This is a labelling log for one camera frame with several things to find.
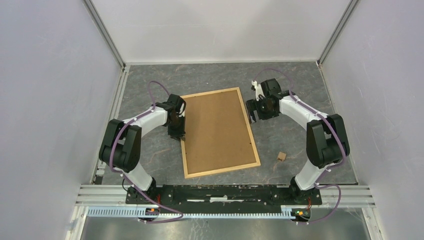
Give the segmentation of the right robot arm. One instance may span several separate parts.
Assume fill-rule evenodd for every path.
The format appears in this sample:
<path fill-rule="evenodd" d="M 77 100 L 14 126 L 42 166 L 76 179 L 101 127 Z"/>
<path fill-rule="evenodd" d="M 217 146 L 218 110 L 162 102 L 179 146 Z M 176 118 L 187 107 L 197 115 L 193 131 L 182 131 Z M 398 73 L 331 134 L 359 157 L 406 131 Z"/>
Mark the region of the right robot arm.
<path fill-rule="evenodd" d="M 253 80 L 253 99 L 245 102 L 250 123 L 285 115 L 306 131 L 307 161 L 292 179 L 289 199 L 302 204 L 309 198 L 310 189 L 318 185 L 325 171 L 341 164 L 350 154 L 350 146 L 339 114 L 321 112 L 302 101 L 291 90 L 282 91 L 275 78 L 261 83 Z"/>

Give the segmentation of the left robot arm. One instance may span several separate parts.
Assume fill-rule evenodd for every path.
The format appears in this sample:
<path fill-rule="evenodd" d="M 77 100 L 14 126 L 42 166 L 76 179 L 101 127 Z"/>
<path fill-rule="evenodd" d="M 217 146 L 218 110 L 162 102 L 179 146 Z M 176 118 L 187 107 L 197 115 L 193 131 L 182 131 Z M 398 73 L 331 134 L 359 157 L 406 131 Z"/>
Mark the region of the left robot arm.
<path fill-rule="evenodd" d="M 145 204 L 156 200 L 157 190 L 155 179 L 140 163 L 142 138 L 157 127 L 166 127 L 172 139 L 185 140 L 186 106 L 181 96 L 170 94 L 167 101 L 156 102 L 147 111 L 126 120 L 112 119 L 106 126 L 98 158 L 111 171 L 122 174 Z"/>

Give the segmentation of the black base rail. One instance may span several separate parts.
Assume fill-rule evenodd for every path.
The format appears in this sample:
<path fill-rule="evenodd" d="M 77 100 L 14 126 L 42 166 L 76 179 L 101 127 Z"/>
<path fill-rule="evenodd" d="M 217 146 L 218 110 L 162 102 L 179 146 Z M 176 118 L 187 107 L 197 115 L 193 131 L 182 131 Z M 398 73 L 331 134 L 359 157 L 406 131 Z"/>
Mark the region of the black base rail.
<path fill-rule="evenodd" d="M 298 191 L 288 185 L 162 185 L 149 190 L 146 199 L 129 187 L 128 205 L 147 205 L 147 212 L 161 214 L 276 214 L 281 206 L 320 206 L 318 189 Z"/>

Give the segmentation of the small brown cube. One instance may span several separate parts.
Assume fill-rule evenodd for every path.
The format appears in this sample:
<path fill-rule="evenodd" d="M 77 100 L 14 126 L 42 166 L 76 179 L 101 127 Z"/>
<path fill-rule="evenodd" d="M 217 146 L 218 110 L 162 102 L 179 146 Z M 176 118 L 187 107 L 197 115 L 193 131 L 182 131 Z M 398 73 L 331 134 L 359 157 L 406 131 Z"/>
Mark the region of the small brown cube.
<path fill-rule="evenodd" d="M 277 160 L 278 161 L 281 161 L 281 162 L 284 162 L 285 159 L 286 159 L 286 156 L 287 155 L 284 152 L 279 152 L 278 155 L 277 155 Z"/>

